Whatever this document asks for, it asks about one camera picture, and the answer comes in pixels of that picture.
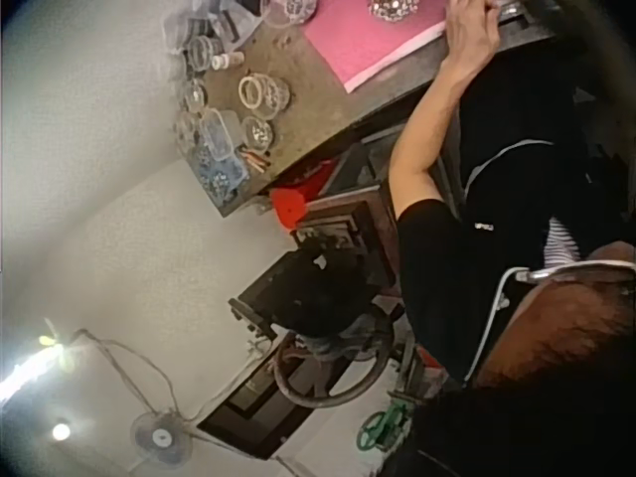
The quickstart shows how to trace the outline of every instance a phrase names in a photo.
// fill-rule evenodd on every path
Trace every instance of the white cable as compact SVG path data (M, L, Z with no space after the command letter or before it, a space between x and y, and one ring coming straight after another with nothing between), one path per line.
M264 343L265 341L269 341L269 347L267 348L267 351L262 352L258 348L258 345L260 343ZM239 380L243 378L243 374L245 370L249 369L254 363L262 361L264 358L266 358L273 347L273 342L269 340L269 338L263 338L260 341L253 342L253 344L254 344L254 347L251 348L250 354L256 351L257 356L249 360L245 364L245 366L243 366L243 368L238 373L235 374L235 376L230 380L230 382L227 385L225 385L218 393L216 393L214 396L210 397L206 402L204 402L203 405L199 408L199 411L193 417L186 418L187 422L193 422L195 420L198 420L203 415L206 408L210 406L210 404L212 404L218 398L221 398L228 390L233 389L234 386L239 382Z
M484 330L484 334L481 337L481 343L479 344L479 348L477 349L477 354L475 355L475 358L473 359L473 364L470 367L470 370L468 370L468 374L464 378L464 385L468 383L468 381L470 380L470 377L475 372L475 368L477 368L477 363L479 363L479 358L481 358L481 354L484 352L484 347L486 346L486 342L488 341L488 335L490 334L490 329L492 328L493 322L495 321L495 315L497 314L499 299L504 289L504 285L506 284L506 281L508 281L508 278L510 278L511 275L519 271L528 271L528 270L529 270L528 268L525 268L523 266L516 266L513 268L509 268L502 275L501 280L499 280L499 286L497 287L497 292L495 293L495 299L493 300L493 305L490 308L490 316L488 317L488 322L486 323L486 329Z

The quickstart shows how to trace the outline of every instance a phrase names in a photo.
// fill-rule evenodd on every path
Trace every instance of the small bottle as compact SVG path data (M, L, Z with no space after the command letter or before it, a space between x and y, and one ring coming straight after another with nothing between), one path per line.
M242 52L223 53L212 57L213 70L228 70L239 67L245 61L245 54Z

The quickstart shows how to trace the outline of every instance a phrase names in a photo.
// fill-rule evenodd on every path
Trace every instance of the pink paper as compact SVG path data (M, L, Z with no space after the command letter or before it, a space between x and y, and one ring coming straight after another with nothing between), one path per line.
M420 0L417 13L396 23L374 17L368 5L368 0L320 0L304 27L347 92L444 31L446 0Z

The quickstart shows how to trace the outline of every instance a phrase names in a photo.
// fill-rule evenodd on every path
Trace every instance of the metal wheel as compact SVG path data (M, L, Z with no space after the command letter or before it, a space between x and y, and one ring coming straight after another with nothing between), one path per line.
M308 350L296 347L297 335L289 332L280 343L273 361L274 377L280 391L293 403L313 409L335 407L365 393L378 380L387 366L394 343L393 324L389 317L376 306L372 308L371 313L376 318L377 326L376 331L369 337L369 346L366 351L375 350L376 361L367 375L357 384L341 393L330 396L329 392L327 392L327 384L331 378L336 360L317 360ZM289 383L289 379L282 373L283 363L289 358L315 360L318 363L320 372L313 384L313 397L305 396L293 388Z

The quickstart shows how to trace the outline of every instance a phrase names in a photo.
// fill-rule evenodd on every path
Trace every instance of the workbench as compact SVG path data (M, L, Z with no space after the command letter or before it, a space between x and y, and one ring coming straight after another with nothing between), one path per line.
M545 40L544 27L522 21L501 26L501 51ZM276 136L270 148L272 163L265 173L251 171L237 197L220 208L226 217L266 190L301 162L333 157L365 133L395 123L394 106L414 101L433 80L447 47L440 38L347 93L300 28L276 30L262 24L243 46L245 63L235 70L208 71L208 104L232 109L243 119L250 112L239 99L239 81L249 73L266 73L289 84L289 107L271 121Z

